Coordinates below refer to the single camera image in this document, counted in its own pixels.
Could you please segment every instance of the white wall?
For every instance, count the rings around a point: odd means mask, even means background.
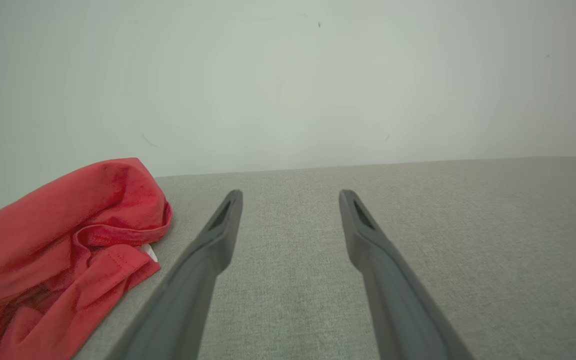
[[[0,207],[155,176],[576,156],[576,1],[0,0]]]

